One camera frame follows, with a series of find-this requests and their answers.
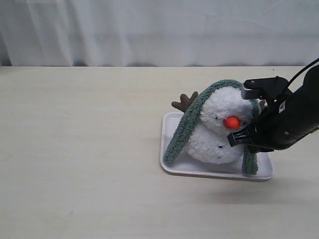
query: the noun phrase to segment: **stuffed toy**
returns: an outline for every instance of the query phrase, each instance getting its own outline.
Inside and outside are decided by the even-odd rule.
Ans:
[[[205,163],[227,164],[242,160],[242,173],[256,175],[257,155],[245,145],[231,147],[227,136],[249,124],[260,114],[257,100],[241,97],[242,83],[220,80],[201,94],[190,98],[182,94],[172,106],[184,114],[165,151],[164,161],[172,163],[185,151],[192,158]]]

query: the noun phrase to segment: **white backdrop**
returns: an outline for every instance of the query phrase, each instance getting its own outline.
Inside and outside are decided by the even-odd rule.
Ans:
[[[0,0],[15,66],[305,65],[318,0]]]

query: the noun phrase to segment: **beige tabletop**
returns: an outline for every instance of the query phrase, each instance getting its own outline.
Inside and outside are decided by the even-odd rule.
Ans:
[[[264,183],[171,176],[159,162],[181,93],[299,69],[1,67],[0,238],[319,238],[318,133],[271,153]]]

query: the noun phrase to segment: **white tray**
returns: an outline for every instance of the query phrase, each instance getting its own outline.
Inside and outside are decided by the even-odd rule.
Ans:
[[[169,174],[216,179],[265,182],[273,177],[274,169],[268,153],[258,153],[258,173],[244,176],[241,173],[241,160],[230,164],[216,165],[202,163],[181,153],[174,162],[164,162],[165,150],[172,139],[183,113],[168,113],[163,118],[160,146],[160,164]]]

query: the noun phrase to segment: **red pom-pom nose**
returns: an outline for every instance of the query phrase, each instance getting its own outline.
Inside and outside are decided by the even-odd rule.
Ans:
[[[224,125],[226,128],[238,128],[239,127],[239,119],[236,116],[229,116],[224,119]]]

